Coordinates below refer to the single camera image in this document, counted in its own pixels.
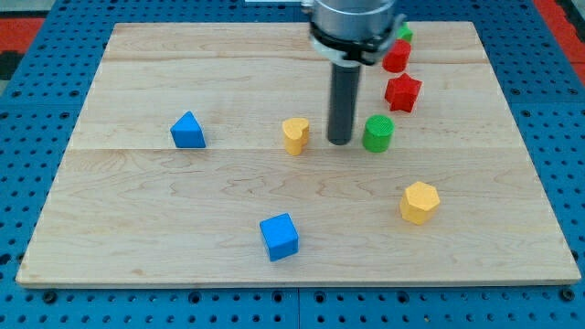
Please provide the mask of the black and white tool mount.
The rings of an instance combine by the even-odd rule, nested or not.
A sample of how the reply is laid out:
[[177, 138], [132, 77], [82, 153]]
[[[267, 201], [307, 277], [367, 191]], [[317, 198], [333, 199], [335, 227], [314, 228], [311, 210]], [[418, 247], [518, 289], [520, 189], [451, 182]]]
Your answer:
[[333, 37], [324, 32], [316, 23], [309, 25], [309, 40], [313, 49], [321, 56], [341, 67], [373, 66], [386, 56], [395, 44], [405, 15], [391, 19], [391, 25], [381, 34], [363, 40], [349, 40]]

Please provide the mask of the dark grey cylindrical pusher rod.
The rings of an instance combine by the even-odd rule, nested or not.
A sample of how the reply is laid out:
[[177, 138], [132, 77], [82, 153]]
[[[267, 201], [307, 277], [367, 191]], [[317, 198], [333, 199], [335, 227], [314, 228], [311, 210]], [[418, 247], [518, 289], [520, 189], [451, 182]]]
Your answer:
[[327, 139], [334, 145], [348, 144], [353, 135], [361, 68], [331, 66]]

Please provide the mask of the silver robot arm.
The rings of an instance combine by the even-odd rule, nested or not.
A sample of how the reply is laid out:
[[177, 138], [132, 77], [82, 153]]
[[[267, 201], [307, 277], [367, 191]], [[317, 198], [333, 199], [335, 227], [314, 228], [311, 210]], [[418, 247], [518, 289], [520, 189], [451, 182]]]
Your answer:
[[406, 16], [397, 0], [304, 0], [309, 40], [331, 63], [327, 140], [345, 145], [353, 136], [361, 69], [377, 64], [398, 38]]

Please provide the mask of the green block behind arm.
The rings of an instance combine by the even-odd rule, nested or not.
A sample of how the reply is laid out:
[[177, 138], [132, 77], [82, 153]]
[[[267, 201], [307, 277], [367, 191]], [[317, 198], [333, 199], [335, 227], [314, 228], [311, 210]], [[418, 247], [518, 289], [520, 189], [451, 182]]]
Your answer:
[[410, 29], [409, 24], [407, 22], [403, 23], [398, 31], [397, 39], [403, 40], [407, 43], [411, 43], [413, 39], [414, 33]]

